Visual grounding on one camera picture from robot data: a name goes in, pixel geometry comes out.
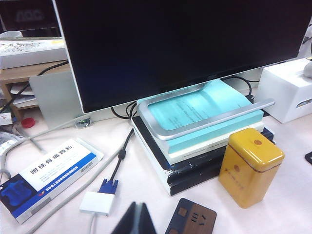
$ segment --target yellow tin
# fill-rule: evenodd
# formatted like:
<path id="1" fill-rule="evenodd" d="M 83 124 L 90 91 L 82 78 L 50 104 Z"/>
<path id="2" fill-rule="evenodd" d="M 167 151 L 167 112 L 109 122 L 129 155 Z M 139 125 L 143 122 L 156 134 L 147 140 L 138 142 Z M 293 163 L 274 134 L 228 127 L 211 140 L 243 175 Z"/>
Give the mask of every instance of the yellow tin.
<path id="1" fill-rule="evenodd" d="M 230 135 L 219 181 L 240 207 L 248 208 L 263 199 L 283 159 L 261 133 L 244 129 Z"/>

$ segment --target light blue book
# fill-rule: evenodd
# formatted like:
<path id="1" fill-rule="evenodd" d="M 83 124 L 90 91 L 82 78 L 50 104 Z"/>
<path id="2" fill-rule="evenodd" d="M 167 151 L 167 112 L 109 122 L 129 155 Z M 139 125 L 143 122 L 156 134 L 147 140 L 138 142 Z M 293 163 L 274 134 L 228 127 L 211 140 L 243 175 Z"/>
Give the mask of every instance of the light blue book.
<path id="1" fill-rule="evenodd" d="M 199 91 L 153 103 L 148 108 L 162 128 L 172 130 L 250 104 L 240 92 L 215 79 Z M 263 112 L 258 110 L 172 140 L 157 140 L 157 143 L 170 154 L 259 122 L 262 117 Z"/>

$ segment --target black object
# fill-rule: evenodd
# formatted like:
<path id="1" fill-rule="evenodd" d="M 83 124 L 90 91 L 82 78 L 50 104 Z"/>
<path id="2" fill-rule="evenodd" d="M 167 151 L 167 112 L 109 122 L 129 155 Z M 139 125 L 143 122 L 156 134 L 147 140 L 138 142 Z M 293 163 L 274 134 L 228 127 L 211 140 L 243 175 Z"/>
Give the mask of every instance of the black object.
<path id="1" fill-rule="evenodd" d="M 132 202 L 112 234 L 156 234 L 146 204 Z"/>
<path id="2" fill-rule="evenodd" d="M 127 153 L 127 152 L 126 152 L 126 147 L 127 147 L 128 142 L 129 142 L 129 140 L 130 140 L 130 137 L 132 136 L 133 133 L 134 133 L 134 130 L 131 129 L 131 131 L 129 132 L 129 134 L 128 134 L 127 138 L 126 138 L 125 143 L 123 144 L 122 149 L 121 149 L 121 150 L 119 151 L 119 153 L 118 153 L 118 162 L 117 162 L 117 165 L 116 165 L 116 167 L 115 167 L 115 169 L 114 169 L 114 172 L 113 172 L 113 174 L 112 174 L 110 180 L 113 180 L 113 179 L 114 179 L 114 177 L 115 177 L 115 175 L 116 175 L 116 173 L 117 173 L 117 170 L 118 170 L 118 168 L 119 168 L 119 166 L 120 166 L 121 161 L 123 161 L 123 160 L 125 159 L 125 157 L 126 157 L 126 153 Z"/>
<path id="3" fill-rule="evenodd" d="M 306 161 L 312 164 L 312 152 L 306 154 L 305 158 L 306 158 Z"/>
<path id="4" fill-rule="evenodd" d="M 170 195 L 175 195 L 219 175 L 226 146 L 170 165 L 142 119 L 137 116 L 133 117 L 132 121 L 143 136 L 141 140 L 145 141 L 151 149 L 159 166 L 162 167 L 163 170 L 170 171 L 167 179 L 167 183 L 170 187 Z M 262 135 L 268 140 L 273 141 L 274 135 L 266 128 L 264 128 Z"/>
<path id="5" fill-rule="evenodd" d="M 311 0 L 55 2 L 84 112 L 295 58 L 312 12 Z"/>
<path id="6" fill-rule="evenodd" d="M 211 234 L 215 219 L 215 211 L 182 198 L 165 234 Z"/>

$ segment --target white box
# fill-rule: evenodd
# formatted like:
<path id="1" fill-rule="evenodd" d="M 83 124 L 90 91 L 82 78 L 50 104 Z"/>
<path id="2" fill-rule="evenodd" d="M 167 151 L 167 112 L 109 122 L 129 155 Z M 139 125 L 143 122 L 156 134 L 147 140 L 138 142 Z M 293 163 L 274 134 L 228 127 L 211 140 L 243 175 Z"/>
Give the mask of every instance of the white box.
<path id="1" fill-rule="evenodd" d="M 0 185 L 1 202 L 23 223 L 103 158 L 81 139 L 71 139 Z"/>
<path id="2" fill-rule="evenodd" d="M 264 108 L 281 123 L 312 113 L 312 79 L 303 75 L 310 61 L 303 58 L 263 69 L 255 102 L 273 98 Z"/>
<path id="3" fill-rule="evenodd" d="M 65 44 L 61 39 L 3 40 L 0 54 L 0 69 L 67 60 Z"/>

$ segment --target white cable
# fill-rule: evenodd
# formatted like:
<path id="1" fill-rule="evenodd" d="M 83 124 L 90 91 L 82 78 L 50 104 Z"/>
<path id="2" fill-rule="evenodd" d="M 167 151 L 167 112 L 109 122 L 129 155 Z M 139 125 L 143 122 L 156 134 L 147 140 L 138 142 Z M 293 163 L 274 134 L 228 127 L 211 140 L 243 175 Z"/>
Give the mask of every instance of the white cable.
<path id="1" fill-rule="evenodd" d="M 93 224 L 93 220 L 96 218 L 96 213 L 93 212 L 92 213 L 92 216 L 90 218 L 90 221 L 89 221 L 89 225 L 88 225 L 88 234 L 91 234 L 92 233 L 92 224 Z"/>
<path id="2" fill-rule="evenodd" d="M 117 157 L 119 151 L 121 150 L 123 144 L 118 148 L 118 150 L 110 156 L 104 163 L 99 167 L 99 169 L 93 174 L 93 176 L 78 190 L 76 190 L 73 194 L 71 194 L 68 198 L 62 201 L 59 205 L 57 205 L 53 210 L 47 213 L 32 229 L 30 229 L 26 234 L 34 233 L 48 218 L 50 218 L 56 211 L 66 205 L 70 200 L 72 200 L 75 196 L 81 193 L 85 188 L 87 188 L 95 179 L 96 177 L 113 161 L 115 157 Z"/>
<path id="3" fill-rule="evenodd" d="M 21 140 L 18 141 L 18 142 L 15 142 L 14 144 L 10 145 L 10 147 L 8 147 L 8 148 L 3 152 L 3 154 L 2 154 L 1 157 L 0 157 L 0 162 L 1 162 L 1 164 L 0 164 L 1 179 L 2 179 L 2 174 L 3 174 L 3 173 L 5 173 L 5 174 L 7 175 L 8 179 L 11 178 L 11 174 L 10 174 L 9 171 L 5 168 L 6 155 L 7 155 L 7 153 L 8 153 L 10 150 L 12 150 L 12 149 L 15 148 L 16 146 L 22 144 L 23 142 L 25 142 L 25 141 L 27 141 L 27 140 L 31 140 L 31 139 L 33 139 L 33 138 L 35 138 L 35 137 L 39 137 L 39 136 L 41 136 L 41 135 L 43 135 L 43 134 L 46 134 L 46 133 L 49 133 L 49 132 L 54 131 L 54 130 L 56 130 L 56 129 L 59 129 L 59 128 L 61 128 L 61 127 L 65 126 L 65 125 L 67 125 L 67 124 L 72 123 L 72 122 L 85 119 L 85 118 L 89 117 L 89 115 L 90 115 L 90 113 L 88 113 L 87 115 L 83 115 L 83 116 L 80 116 L 80 117 L 71 119 L 70 121 L 67 121 L 67 122 L 65 122 L 65 123 L 62 123 L 62 124 L 60 124 L 60 125 L 58 125 L 58 126 L 56 126 L 56 127 L 54 127 L 54 128 L 45 130 L 45 131 L 43 131 L 43 132 L 41 132 L 41 133 L 35 134 L 35 135 L 33 135 L 33 136 L 30 136 L 30 137 L 26 137 L 26 138 L 24 138 L 24 139 L 21 139 Z"/>

